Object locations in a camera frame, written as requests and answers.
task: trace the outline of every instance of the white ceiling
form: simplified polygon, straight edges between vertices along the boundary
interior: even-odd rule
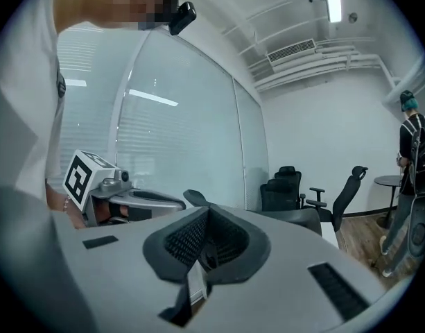
[[[363,53],[377,53],[375,43],[383,0],[342,0],[342,22],[330,24],[325,0],[189,0],[199,15],[208,19],[241,53],[255,80],[272,70],[266,54],[290,44],[313,38],[316,42],[335,38],[368,37],[354,43]],[[349,23],[356,12],[358,20]]]

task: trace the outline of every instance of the black shirt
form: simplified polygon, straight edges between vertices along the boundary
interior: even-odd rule
[[[402,157],[411,159],[411,141],[413,140],[414,133],[420,128],[425,128],[425,116],[422,114],[414,114],[400,126],[400,155]],[[414,196],[414,188],[408,175],[409,166],[405,168],[404,176],[401,180],[400,192],[403,195]]]

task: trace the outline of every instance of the white t-shirt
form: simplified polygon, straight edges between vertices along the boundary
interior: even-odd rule
[[[61,76],[53,0],[24,0],[0,34],[0,186],[46,199],[60,175]]]

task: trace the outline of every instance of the gray pants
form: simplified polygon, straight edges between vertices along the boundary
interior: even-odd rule
[[[383,242],[383,250],[387,251],[392,245],[392,242],[397,237],[401,227],[404,225],[405,220],[411,213],[411,206],[413,205],[414,196],[399,195],[399,204],[397,205],[397,211],[395,212],[394,219],[391,223],[391,228],[386,236],[386,240]],[[408,252],[408,231],[406,231],[404,241],[401,243],[399,249],[392,258],[391,263],[386,268],[387,271],[395,271],[398,265],[405,259],[406,253]]]

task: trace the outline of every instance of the gray table surface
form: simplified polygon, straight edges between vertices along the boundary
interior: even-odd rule
[[[401,178],[401,175],[379,176],[378,178],[374,179],[374,182],[383,186],[399,187]]]

